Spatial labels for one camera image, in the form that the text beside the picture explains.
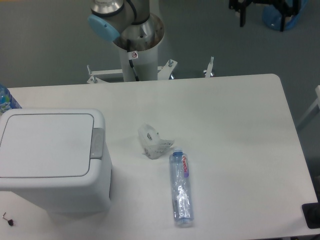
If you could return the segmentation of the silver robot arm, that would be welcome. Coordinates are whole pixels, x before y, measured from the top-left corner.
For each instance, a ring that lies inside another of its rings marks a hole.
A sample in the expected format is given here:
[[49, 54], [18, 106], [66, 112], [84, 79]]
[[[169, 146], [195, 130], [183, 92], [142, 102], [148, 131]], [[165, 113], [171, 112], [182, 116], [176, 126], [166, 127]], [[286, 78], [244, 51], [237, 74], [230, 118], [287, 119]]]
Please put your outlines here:
[[149, 0], [93, 0], [90, 9], [87, 20], [95, 34], [125, 51], [147, 51], [164, 38], [164, 24], [151, 13]]

